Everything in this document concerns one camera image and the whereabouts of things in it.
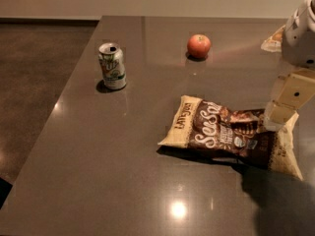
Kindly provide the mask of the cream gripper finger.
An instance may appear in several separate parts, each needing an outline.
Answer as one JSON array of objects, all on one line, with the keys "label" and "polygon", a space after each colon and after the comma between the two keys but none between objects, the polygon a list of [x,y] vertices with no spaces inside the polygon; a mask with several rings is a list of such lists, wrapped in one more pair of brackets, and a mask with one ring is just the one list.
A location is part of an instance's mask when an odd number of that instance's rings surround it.
[{"label": "cream gripper finger", "polygon": [[296,111],[288,106],[270,101],[264,112],[264,127],[269,131],[278,131],[294,115]]}]

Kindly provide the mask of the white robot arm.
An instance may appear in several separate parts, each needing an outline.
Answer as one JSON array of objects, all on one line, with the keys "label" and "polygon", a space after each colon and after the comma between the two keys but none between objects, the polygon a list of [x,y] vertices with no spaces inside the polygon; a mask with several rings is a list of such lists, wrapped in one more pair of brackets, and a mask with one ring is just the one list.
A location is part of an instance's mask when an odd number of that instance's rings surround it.
[{"label": "white robot arm", "polygon": [[315,95],[315,0],[304,0],[261,48],[279,52],[282,61],[293,66],[278,76],[265,109],[264,126],[277,131]]}]

